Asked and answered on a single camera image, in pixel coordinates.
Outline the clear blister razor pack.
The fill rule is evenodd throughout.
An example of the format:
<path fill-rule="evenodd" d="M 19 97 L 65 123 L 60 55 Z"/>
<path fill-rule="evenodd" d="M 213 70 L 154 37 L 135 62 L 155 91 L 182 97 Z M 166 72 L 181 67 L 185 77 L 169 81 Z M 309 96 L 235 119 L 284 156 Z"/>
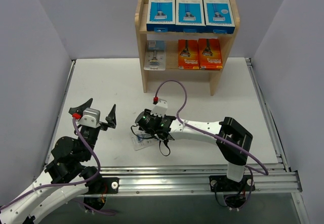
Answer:
<path fill-rule="evenodd" d="M 163 40 L 148 40 L 146 44 L 144 69 L 148 71 L 165 71 L 166 42 Z"/>
<path fill-rule="evenodd" d="M 158 144 L 158 140 L 156 138 L 153 138 L 150 134 L 147 134 L 144 131 L 134 130 L 133 132 L 134 133 L 131 133 L 131 140 L 135 151 Z"/>

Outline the orange Gillette Fusion box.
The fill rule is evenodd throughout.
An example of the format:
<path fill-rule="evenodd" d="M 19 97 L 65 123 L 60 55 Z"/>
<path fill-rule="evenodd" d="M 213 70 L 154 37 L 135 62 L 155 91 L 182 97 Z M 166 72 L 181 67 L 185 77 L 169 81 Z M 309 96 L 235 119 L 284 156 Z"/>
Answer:
<path fill-rule="evenodd" d="M 198 52 L 197 40 L 178 40 L 178 68 L 183 70 L 198 70 Z"/>
<path fill-rule="evenodd" d="M 201 70 L 221 70 L 223 60 L 217 38 L 199 38 L 199 68 Z"/>

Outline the blue Harry's razor box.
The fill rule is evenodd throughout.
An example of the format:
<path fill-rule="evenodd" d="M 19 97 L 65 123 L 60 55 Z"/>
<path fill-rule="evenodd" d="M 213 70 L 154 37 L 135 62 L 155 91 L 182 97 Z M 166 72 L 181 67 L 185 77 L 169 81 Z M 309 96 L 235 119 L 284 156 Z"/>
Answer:
<path fill-rule="evenodd" d="M 202 33 L 205 28 L 203 0 L 176 0 L 176 32 Z"/>
<path fill-rule="evenodd" d="M 148 0 L 146 29 L 154 32 L 174 32 L 176 0 Z"/>
<path fill-rule="evenodd" d="M 206 31 L 218 34 L 233 34 L 235 21 L 230 0 L 203 0 Z"/>

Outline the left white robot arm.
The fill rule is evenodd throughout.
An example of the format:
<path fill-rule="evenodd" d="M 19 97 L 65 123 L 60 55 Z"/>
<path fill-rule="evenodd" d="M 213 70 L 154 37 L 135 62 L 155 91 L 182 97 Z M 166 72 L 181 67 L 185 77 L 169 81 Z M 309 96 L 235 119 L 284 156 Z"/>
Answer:
<path fill-rule="evenodd" d="M 63 136 L 51 151 L 53 160 L 18 197 L 1 206 L 1 223 L 38 223 L 69 200 L 98 193 L 105 186 L 94 146 L 100 131 L 116 127 L 116 106 L 105 121 L 91 108 L 93 99 L 70 108 L 76 138 Z"/>

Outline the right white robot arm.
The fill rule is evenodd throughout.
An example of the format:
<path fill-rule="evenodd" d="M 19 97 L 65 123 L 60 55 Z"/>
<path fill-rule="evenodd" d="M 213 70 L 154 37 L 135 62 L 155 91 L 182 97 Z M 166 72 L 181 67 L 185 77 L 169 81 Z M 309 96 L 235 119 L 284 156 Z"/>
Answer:
<path fill-rule="evenodd" d="M 225 184 L 231 190 L 243 184 L 245 165 L 253 135 L 238 121 L 225 117 L 222 121 L 188 121 L 175 116 L 155 116 L 145 109 L 135 125 L 165 145 L 169 141 L 191 140 L 216 145 L 227 164 Z"/>

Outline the wooden shelf unit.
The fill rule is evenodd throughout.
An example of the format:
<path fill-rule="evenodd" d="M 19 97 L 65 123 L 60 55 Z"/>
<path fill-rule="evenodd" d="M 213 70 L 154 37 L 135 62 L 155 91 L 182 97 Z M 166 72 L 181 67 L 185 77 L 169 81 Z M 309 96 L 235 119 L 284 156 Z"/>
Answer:
<path fill-rule="evenodd" d="M 149 71 L 144 70 L 145 63 L 145 53 L 147 46 L 147 35 L 149 34 L 165 34 L 166 36 L 178 35 L 180 37 L 189 38 L 189 35 L 193 35 L 194 38 L 207 38 L 208 35 L 211 35 L 212 38 L 217 38 L 220 44 L 220 52 L 223 60 L 223 68 L 229 57 L 230 51 L 236 39 L 239 27 L 240 27 L 240 17 L 238 13 L 238 8 L 235 0 L 229 0 L 233 12 L 235 30 L 233 34 L 219 34 L 219 33 L 184 33 L 184 32 L 166 32 L 166 33 L 155 33 L 154 31 L 147 31 L 146 29 L 146 20 L 148 17 L 148 3 L 149 0 L 138 0 L 136 11 L 135 11 L 135 31 L 137 38 L 138 54 L 139 54 L 139 63 L 141 70 L 141 79 L 143 92 L 146 93 L 148 90 L 149 82 Z M 178 68 L 178 40 L 165 40 L 166 42 L 166 71 L 186 71 L 180 70 Z M 210 84 L 210 95 L 213 96 L 216 92 L 217 85 L 220 81 L 221 70 L 207 70 L 209 72 L 208 82 Z"/>

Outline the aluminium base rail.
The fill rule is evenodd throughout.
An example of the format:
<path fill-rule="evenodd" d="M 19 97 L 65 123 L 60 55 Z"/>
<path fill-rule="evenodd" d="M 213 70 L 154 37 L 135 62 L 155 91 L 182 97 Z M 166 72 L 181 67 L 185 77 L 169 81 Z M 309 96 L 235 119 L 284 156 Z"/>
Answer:
<path fill-rule="evenodd" d="M 251 153 L 269 170 L 267 176 L 254 175 L 256 193 L 300 192 L 298 175 L 288 169 L 247 59 L 228 59 L 213 96 L 207 76 L 205 71 L 153 71 L 144 93 L 138 59 L 78 59 L 68 78 L 52 140 L 73 134 L 68 109 L 93 98 L 92 106 L 102 117 L 116 106 L 117 127 L 100 133 L 95 152 L 102 174 L 119 178 L 119 195 L 208 194 L 209 177 L 224 174 L 227 167 L 216 146 L 174 141 L 169 142 L 169 149 L 154 144 L 134 150 L 130 127 L 140 112 L 152 107 L 153 96 L 158 94 L 168 102 L 170 115 L 185 103 L 180 114 L 184 119 L 210 122 L 229 116 L 252 133 Z"/>

